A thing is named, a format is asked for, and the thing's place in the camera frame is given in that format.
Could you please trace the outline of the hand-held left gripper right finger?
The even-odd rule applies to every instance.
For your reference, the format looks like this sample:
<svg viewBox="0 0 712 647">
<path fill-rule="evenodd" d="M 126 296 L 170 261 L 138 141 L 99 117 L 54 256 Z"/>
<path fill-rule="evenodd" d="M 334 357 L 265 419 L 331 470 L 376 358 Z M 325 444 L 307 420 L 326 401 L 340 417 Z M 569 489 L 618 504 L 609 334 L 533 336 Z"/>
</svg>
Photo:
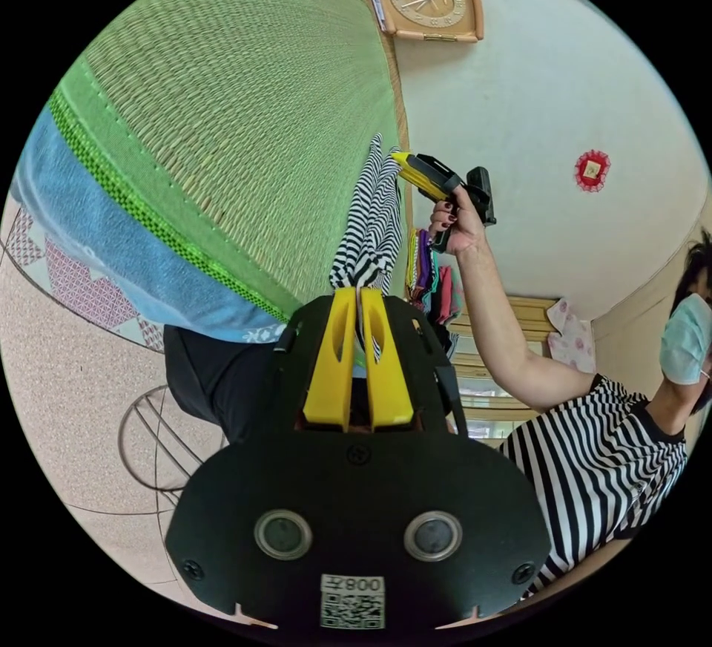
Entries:
<svg viewBox="0 0 712 647">
<path fill-rule="evenodd" d="M 366 385 L 374 431 L 405 427 L 414 416 L 386 300 L 378 289 L 360 292 Z"/>
</svg>

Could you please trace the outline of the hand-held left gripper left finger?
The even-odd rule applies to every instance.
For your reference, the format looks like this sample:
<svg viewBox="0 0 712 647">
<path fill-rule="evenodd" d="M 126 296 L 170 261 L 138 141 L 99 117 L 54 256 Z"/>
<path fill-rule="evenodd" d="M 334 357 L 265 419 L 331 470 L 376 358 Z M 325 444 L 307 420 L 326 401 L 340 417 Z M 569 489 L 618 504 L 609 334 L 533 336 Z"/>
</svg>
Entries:
<svg viewBox="0 0 712 647">
<path fill-rule="evenodd" d="M 355 353 L 356 290 L 336 289 L 303 407 L 308 424 L 349 429 Z"/>
</svg>

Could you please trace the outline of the person's right hand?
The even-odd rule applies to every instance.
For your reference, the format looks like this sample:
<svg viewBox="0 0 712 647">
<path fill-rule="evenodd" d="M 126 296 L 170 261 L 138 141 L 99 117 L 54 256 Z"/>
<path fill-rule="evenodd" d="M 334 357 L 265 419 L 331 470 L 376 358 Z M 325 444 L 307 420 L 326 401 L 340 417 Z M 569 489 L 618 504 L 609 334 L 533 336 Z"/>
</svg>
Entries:
<svg viewBox="0 0 712 647">
<path fill-rule="evenodd" d="M 457 256 L 470 247 L 479 247 L 486 241 L 484 225 L 467 191 L 458 186 L 449 200 L 435 204 L 430 216 L 429 237 L 435 242 L 449 232 L 444 252 Z"/>
</svg>

